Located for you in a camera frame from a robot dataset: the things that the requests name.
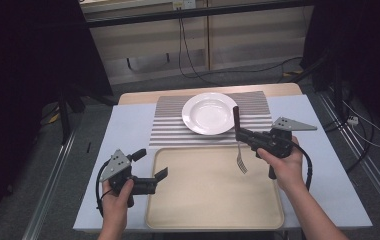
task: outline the fork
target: fork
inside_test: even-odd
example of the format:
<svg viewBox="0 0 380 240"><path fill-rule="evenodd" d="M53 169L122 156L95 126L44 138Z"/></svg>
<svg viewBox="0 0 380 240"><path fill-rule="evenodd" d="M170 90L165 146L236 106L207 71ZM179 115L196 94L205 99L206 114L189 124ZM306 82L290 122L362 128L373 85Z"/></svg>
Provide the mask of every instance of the fork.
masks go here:
<svg viewBox="0 0 380 240"><path fill-rule="evenodd" d="M243 163L242 152L240 150L240 141L237 141L237 148L239 150L239 152L237 154L237 165L239 166L239 168L242 171L242 173L246 174L247 173L247 168L246 168L246 166Z"/></svg>

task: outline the hand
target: hand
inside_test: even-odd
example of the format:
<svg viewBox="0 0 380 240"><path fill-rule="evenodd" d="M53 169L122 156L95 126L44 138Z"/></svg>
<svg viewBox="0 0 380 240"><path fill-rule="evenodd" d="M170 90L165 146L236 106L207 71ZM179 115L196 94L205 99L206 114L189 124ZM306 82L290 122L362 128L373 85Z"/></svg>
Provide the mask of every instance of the hand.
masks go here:
<svg viewBox="0 0 380 240"><path fill-rule="evenodd" d="M292 141L299 144L296 137L293 136ZM302 158L303 154L297 148L293 147L290 156L286 158L277 158L265 149L257 150L259 156L274 168L277 176L278 186L284 191L294 187L304 186L302 178Z"/></svg>
<svg viewBox="0 0 380 240"><path fill-rule="evenodd" d="M111 191L109 181L103 182L103 192L106 194L103 197L103 227L99 235L99 240L120 239L122 233L127 226L127 200L133 190L134 181L129 179L116 196Z"/></svg>

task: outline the ribbed mat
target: ribbed mat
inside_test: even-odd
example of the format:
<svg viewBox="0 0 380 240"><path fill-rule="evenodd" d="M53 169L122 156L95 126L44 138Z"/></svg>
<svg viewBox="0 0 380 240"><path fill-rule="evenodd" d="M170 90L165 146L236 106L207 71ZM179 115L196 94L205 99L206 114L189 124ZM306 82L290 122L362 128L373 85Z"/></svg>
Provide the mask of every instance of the ribbed mat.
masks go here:
<svg viewBox="0 0 380 240"><path fill-rule="evenodd" d="M272 119L263 92L225 94L240 108L241 127L251 131L269 131ZM162 96L159 98L150 136L149 148L200 147L236 144L234 128L218 135L201 135L188 129L181 111L193 96Z"/></svg>

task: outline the wooden tray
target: wooden tray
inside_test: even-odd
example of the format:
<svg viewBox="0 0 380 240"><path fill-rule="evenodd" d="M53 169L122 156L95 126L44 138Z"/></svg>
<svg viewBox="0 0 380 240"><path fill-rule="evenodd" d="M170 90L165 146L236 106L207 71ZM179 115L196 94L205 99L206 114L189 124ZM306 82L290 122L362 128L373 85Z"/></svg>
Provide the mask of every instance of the wooden tray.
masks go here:
<svg viewBox="0 0 380 240"><path fill-rule="evenodd" d="M284 214L268 164L244 147L248 172L243 174L236 156L237 146L159 150L153 172L168 167L169 175L149 196L147 225L166 230L279 228Z"/></svg>

